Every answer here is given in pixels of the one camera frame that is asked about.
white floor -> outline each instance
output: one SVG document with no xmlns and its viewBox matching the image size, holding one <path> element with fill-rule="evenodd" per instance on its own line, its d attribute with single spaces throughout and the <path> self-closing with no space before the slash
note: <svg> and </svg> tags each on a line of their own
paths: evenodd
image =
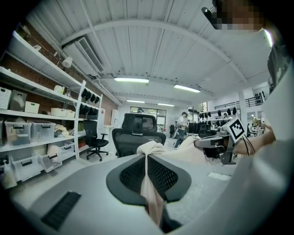
<svg viewBox="0 0 294 235">
<path fill-rule="evenodd" d="M 167 151 L 174 151 L 173 146 L 175 142 L 175 139 L 167 138 L 164 148 Z M 76 171 L 93 164 L 103 164 L 103 162 L 117 159 L 117 156 L 115 156 L 114 153 L 109 153 L 108 156 L 104 153 L 101 154 L 103 159 L 102 162 L 99 161 L 97 155 L 93 155 L 89 160 L 86 160 L 86 155 L 87 152 L 83 152 L 80 154 L 80 159 L 75 159 L 74 157 L 69 158 L 62 162 L 62 166 L 49 173 L 43 171 L 41 174 L 34 176 L 25 182 L 19 182 L 16 187 L 9 189 L 11 197 L 24 208 L 28 209 L 41 194 Z M 215 159 L 214 161 L 208 159 L 208 161 L 212 165 L 221 165 L 219 159 Z"/>
</svg>

storage bin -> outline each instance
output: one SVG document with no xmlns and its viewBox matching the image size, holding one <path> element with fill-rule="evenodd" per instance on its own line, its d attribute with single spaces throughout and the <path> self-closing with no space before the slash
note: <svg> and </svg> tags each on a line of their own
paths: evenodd
<svg viewBox="0 0 294 235">
<path fill-rule="evenodd" d="M 40 104 L 26 101 L 25 112 L 38 113 Z"/>
<path fill-rule="evenodd" d="M 7 142 L 10 145 L 26 145 L 31 143 L 31 123 L 16 122 L 9 118 L 5 121 Z"/>
<path fill-rule="evenodd" d="M 0 117 L 0 147 L 3 146 L 3 122 L 4 118 Z"/>
<path fill-rule="evenodd" d="M 58 146 L 59 149 L 57 151 L 51 151 L 51 145 Z M 57 154 L 60 159 L 64 161 L 65 159 L 74 156 L 74 143 L 66 140 L 50 144 L 48 146 L 48 154 L 50 154 L 51 156 Z"/>
<path fill-rule="evenodd" d="M 50 172 L 51 170 L 62 165 L 62 159 L 57 154 L 53 156 L 48 154 L 42 156 L 39 155 L 39 162 L 46 172 Z"/>
<path fill-rule="evenodd" d="M 25 181 L 41 173 L 38 155 L 34 154 L 32 148 L 14 150 L 10 155 L 17 181 Z"/>
<path fill-rule="evenodd" d="M 51 115 L 59 116 L 59 117 L 66 117 L 67 111 L 61 108 L 51 108 Z"/>
<path fill-rule="evenodd" d="M 26 104 L 26 99 L 27 99 L 26 93 L 23 93 L 17 90 L 12 90 L 10 103 L 9 103 L 9 109 L 23 112 L 25 104 Z"/>
<path fill-rule="evenodd" d="M 0 109 L 8 109 L 11 90 L 0 87 Z"/>
<path fill-rule="evenodd" d="M 9 189 L 17 185 L 8 152 L 0 153 L 0 182 L 4 189 Z"/>
<path fill-rule="evenodd" d="M 32 141 L 54 139 L 55 123 L 43 120 L 30 120 L 30 123 L 32 123 Z"/>
<path fill-rule="evenodd" d="M 75 112 L 71 110 L 67 110 L 66 117 L 74 118 Z"/>
</svg>

fluorescent light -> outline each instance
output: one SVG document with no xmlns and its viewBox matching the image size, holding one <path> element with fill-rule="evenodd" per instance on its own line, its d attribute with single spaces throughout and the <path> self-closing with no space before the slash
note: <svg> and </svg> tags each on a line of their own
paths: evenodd
<svg viewBox="0 0 294 235">
<path fill-rule="evenodd" d="M 142 78 L 114 78 L 117 82 L 149 83 L 148 79 Z"/>
<path fill-rule="evenodd" d="M 170 107 L 174 107 L 174 105 L 168 105 L 168 104 L 157 104 L 157 105 L 163 105 L 163 106 L 170 106 Z"/>
<path fill-rule="evenodd" d="M 270 34 L 268 31 L 266 31 L 266 30 L 265 30 L 265 32 L 266 32 L 267 40 L 268 40 L 268 42 L 270 43 L 270 46 L 272 47 L 272 38 L 271 38 L 271 34 Z"/>
<path fill-rule="evenodd" d="M 145 103 L 145 101 L 130 101 L 130 100 L 127 100 L 128 102 L 133 102 L 133 103 L 142 103 L 142 104 L 144 104 Z"/>
<path fill-rule="evenodd" d="M 200 90 L 190 88 L 190 87 L 186 87 L 186 86 L 180 86 L 180 85 L 175 85 L 174 88 L 178 88 L 178 89 L 182 89 L 182 90 L 188 90 L 188 91 L 195 92 L 195 93 L 200 92 Z"/>
</svg>

gray pants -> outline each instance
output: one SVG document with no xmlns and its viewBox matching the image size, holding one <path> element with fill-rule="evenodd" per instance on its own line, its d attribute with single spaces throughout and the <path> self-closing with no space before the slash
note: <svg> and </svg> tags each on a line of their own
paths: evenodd
<svg viewBox="0 0 294 235">
<path fill-rule="evenodd" d="M 182 129 L 178 129 L 178 133 L 179 133 L 179 137 L 178 137 L 178 139 L 177 139 L 177 141 L 175 143 L 175 148 L 177 148 L 178 145 L 180 145 L 183 142 L 185 131 L 182 130 Z"/>
</svg>

black cable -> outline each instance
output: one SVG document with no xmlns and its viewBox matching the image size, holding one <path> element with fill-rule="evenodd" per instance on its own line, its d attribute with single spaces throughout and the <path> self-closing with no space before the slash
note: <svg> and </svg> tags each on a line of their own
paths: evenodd
<svg viewBox="0 0 294 235">
<path fill-rule="evenodd" d="M 252 147 L 252 149 L 253 149 L 253 151 L 254 151 L 254 153 L 255 153 L 255 149 L 254 149 L 252 143 L 250 142 L 250 140 L 248 140 L 248 142 L 250 143 L 250 145 L 251 145 L 251 147 Z"/>
<path fill-rule="evenodd" d="M 248 147 L 247 147 L 247 143 L 246 143 L 246 141 L 245 141 L 245 139 L 244 139 L 244 136 L 243 136 L 243 140 L 244 140 L 244 143 L 245 143 L 245 146 L 246 146 L 246 149 L 247 149 L 248 156 L 250 156 L 250 154 L 249 154 L 249 150 L 248 150 Z"/>
</svg>

